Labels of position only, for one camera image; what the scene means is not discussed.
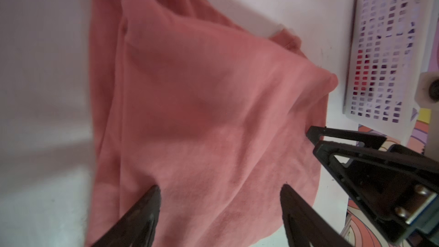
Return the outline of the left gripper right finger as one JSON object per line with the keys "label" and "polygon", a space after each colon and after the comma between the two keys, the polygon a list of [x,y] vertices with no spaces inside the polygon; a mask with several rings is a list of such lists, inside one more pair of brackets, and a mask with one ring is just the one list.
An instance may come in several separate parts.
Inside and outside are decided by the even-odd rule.
{"label": "left gripper right finger", "polygon": [[282,186],[280,201],[290,247],[351,247],[290,185]]}

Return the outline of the pink t shirt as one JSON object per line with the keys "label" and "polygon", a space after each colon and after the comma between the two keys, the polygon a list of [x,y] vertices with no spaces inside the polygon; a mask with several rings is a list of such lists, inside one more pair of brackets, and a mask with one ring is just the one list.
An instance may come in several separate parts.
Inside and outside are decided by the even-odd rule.
{"label": "pink t shirt", "polygon": [[156,247],[248,247],[280,229],[280,191],[309,204],[336,75],[283,30],[260,38],[208,0],[91,0],[97,172],[86,245],[153,185]]}

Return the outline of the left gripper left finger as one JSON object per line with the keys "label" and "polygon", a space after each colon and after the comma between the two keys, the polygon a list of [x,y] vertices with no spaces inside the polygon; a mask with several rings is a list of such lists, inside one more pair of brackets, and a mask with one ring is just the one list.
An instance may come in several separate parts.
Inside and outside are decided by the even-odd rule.
{"label": "left gripper left finger", "polygon": [[160,207],[160,187],[154,185],[92,247],[151,247]]}

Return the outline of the white plastic laundry basket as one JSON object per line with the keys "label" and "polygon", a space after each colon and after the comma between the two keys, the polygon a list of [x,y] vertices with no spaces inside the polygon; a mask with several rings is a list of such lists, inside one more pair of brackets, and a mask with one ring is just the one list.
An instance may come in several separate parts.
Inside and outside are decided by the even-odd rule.
{"label": "white plastic laundry basket", "polygon": [[439,0],[357,0],[344,102],[347,118],[406,144],[414,129]]}

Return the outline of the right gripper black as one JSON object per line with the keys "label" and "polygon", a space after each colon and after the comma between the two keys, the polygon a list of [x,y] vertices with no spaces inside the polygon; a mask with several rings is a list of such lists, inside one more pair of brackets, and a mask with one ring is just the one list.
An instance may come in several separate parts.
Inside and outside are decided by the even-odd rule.
{"label": "right gripper black", "polygon": [[[306,137],[315,157],[392,244],[439,243],[439,163],[424,156],[378,150],[378,134],[311,126]],[[362,147],[321,141],[333,137]]]}

